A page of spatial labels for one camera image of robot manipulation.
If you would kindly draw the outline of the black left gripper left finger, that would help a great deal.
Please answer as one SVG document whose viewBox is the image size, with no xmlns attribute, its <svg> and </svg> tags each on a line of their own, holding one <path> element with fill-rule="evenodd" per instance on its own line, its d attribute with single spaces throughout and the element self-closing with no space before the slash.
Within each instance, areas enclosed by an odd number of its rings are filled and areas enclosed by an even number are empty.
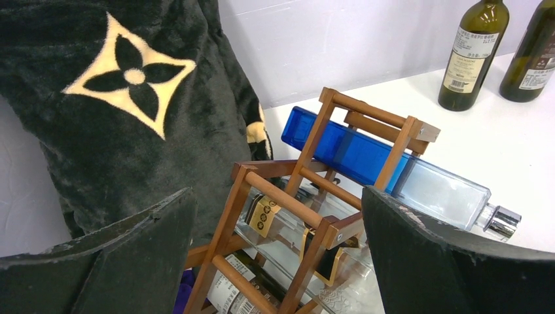
<svg viewBox="0 0 555 314">
<path fill-rule="evenodd" d="M 1 259 L 2 313 L 171 313 L 197 213 L 184 188 L 39 254 Z"/>
</svg>

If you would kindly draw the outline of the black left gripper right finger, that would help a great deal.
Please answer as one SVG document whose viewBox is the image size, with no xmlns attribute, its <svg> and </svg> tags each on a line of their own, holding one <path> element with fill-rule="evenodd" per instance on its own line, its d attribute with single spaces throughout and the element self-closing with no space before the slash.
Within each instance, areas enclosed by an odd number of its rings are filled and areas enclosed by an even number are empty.
<svg viewBox="0 0 555 314">
<path fill-rule="evenodd" d="M 553 313 L 554 254 L 466 232 L 373 186 L 361 213 L 386 313 Z"/>
</svg>

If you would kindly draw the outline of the clear liquor bottle black cap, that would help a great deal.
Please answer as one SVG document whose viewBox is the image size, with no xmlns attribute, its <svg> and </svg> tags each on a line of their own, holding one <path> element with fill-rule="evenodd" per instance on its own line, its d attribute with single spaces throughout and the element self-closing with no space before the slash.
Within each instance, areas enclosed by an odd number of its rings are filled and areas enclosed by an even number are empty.
<svg viewBox="0 0 555 314">
<path fill-rule="evenodd" d="M 235 230 L 268 260 L 274 279 L 289 286 L 315 232 L 252 188 Z M 355 235 L 325 251 L 302 299 L 324 313 L 384 313 L 366 237 Z"/>
</svg>

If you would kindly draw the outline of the brown wooden wine rack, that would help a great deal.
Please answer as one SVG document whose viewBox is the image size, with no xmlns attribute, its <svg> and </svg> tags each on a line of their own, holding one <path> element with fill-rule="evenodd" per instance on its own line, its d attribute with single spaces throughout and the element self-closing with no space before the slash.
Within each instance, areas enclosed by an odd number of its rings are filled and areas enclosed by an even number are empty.
<svg viewBox="0 0 555 314">
<path fill-rule="evenodd" d="M 288 130 L 300 131 L 304 145 L 296 160 L 241 162 L 234 166 L 234 184 L 226 201 L 216 233 L 209 245 L 194 249 L 188 266 L 200 272 L 185 306 L 186 313 L 206 313 L 215 307 L 207 294 L 220 271 L 258 309 L 260 313 L 319 313 L 322 308 L 304 292 L 325 251 L 353 236 L 361 236 L 363 221 L 361 199 L 338 186 L 341 174 L 358 184 L 371 184 L 385 190 L 399 172 L 405 156 L 422 155 L 434 142 L 439 129 L 413 116 L 401 117 L 388 111 L 324 88 L 319 97 L 321 108 L 314 121 L 292 116 Z M 354 159 L 347 158 L 348 146 L 359 135 L 370 134 L 370 142 L 380 148 L 362 161 L 374 166 L 368 180 L 348 171 Z M 268 260 L 235 230 L 252 188 L 261 191 L 282 209 L 305 222 L 315 234 L 289 286 L 274 279 Z M 285 290 L 279 307 L 270 303 L 226 257 L 238 250 L 246 252 Z"/>
</svg>

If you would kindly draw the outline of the green wine bottle black cap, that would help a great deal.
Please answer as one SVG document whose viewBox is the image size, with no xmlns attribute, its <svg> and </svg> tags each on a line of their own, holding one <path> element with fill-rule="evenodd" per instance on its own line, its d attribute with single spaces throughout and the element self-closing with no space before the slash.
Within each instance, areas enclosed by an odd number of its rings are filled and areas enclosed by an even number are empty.
<svg viewBox="0 0 555 314">
<path fill-rule="evenodd" d="M 440 87 L 442 108 L 460 112 L 474 105 L 508 23 L 502 0 L 479 1 L 466 11 Z"/>
</svg>

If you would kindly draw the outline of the green wine bottle grey cap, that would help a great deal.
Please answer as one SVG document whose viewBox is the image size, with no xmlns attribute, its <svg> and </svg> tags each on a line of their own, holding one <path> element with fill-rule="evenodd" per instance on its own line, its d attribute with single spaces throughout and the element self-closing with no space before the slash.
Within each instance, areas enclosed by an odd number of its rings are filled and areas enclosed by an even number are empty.
<svg viewBox="0 0 555 314">
<path fill-rule="evenodd" d="M 554 1 L 541 1 L 501 81 L 499 94 L 519 103 L 539 97 L 554 73 Z"/>
</svg>

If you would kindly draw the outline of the black floral plush blanket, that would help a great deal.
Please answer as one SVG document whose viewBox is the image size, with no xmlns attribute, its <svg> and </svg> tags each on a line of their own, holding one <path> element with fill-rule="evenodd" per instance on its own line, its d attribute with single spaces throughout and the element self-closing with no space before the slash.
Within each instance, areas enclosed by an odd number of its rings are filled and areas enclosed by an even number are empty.
<svg viewBox="0 0 555 314">
<path fill-rule="evenodd" d="M 273 159 L 217 1 L 2 1 L 1 96 L 39 140 L 72 237 L 190 188 L 202 245 L 233 165 Z"/>
</svg>

